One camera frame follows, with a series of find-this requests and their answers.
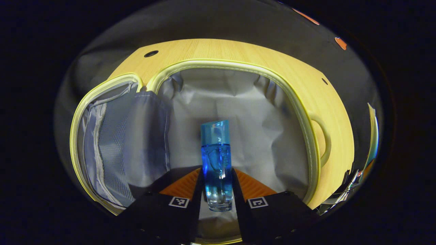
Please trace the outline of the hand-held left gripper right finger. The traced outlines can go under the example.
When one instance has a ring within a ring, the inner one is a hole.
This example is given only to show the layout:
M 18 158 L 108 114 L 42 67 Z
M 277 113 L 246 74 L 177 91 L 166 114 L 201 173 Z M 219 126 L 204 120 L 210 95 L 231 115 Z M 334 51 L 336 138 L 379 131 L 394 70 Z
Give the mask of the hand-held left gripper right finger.
M 318 221 L 291 191 L 276 192 L 257 179 L 232 169 L 233 193 L 241 238 L 250 245 L 290 245 Z

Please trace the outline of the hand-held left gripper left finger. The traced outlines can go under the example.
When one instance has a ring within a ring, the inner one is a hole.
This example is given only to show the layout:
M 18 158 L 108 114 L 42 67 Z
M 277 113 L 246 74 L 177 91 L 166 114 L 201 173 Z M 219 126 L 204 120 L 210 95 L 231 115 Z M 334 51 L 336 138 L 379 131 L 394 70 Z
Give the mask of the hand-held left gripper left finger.
M 197 236 L 203 172 L 199 166 L 174 168 L 148 187 L 132 187 L 135 201 L 118 216 L 140 231 L 145 245 L 190 245 Z

